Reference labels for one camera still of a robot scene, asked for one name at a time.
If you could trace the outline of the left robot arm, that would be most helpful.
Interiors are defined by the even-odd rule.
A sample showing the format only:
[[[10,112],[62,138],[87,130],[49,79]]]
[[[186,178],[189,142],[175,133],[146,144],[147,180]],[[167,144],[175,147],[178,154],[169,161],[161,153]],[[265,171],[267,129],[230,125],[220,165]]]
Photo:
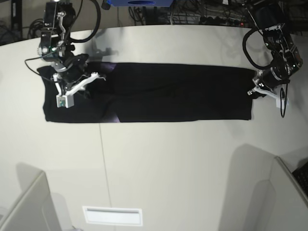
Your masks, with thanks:
[[[243,7],[247,10],[253,27],[245,34],[242,48],[249,63],[257,69],[252,79],[255,86],[247,94],[268,95],[278,99],[276,87],[289,84],[290,77],[301,68],[303,60],[276,0],[246,0]],[[247,51],[246,43],[255,32],[262,36],[272,55],[272,61],[266,66],[256,64]]]

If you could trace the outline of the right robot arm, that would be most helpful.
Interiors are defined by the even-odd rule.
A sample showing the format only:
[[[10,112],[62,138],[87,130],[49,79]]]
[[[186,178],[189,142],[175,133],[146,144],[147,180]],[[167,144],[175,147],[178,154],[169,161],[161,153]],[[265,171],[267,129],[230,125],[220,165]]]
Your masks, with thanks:
[[[26,67],[31,72],[46,81],[59,84],[61,91],[70,90],[90,77],[87,71],[87,60],[90,56],[86,53],[74,55],[73,51],[75,50],[75,43],[90,41],[99,29],[100,6],[96,0],[92,0],[91,3],[94,4],[96,9],[96,23],[91,34],[84,39],[71,38],[71,30],[80,12],[75,11],[70,1],[51,0],[46,3],[38,46],[38,59],[51,64],[55,71],[52,77],[45,77],[29,67],[27,62],[36,60],[36,58],[25,60]]]

